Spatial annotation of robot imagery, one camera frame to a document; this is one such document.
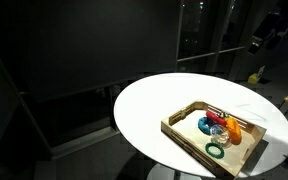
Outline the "white table base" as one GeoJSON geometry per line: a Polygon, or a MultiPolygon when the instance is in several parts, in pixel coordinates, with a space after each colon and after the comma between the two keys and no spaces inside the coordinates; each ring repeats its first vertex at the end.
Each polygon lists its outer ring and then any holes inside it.
{"type": "Polygon", "coordinates": [[[149,171],[146,180],[202,180],[202,178],[199,176],[186,174],[157,163],[149,171]]]}

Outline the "yellow box with card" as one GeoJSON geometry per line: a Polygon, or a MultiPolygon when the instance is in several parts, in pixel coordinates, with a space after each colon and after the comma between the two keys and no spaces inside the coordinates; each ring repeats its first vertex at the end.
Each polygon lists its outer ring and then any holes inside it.
{"type": "Polygon", "coordinates": [[[265,69],[265,67],[262,66],[259,68],[257,73],[253,73],[252,75],[250,75],[248,78],[248,83],[249,84],[256,84],[260,80],[260,78],[264,72],[264,69],[265,69]]]}

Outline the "wooden slatted tray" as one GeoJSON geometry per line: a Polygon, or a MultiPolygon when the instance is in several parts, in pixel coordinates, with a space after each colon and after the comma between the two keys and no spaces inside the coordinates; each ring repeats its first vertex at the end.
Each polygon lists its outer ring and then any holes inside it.
{"type": "Polygon", "coordinates": [[[234,180],[266,129],[195,101],[163,119],[161,131],[217,178],[234,180]]]}

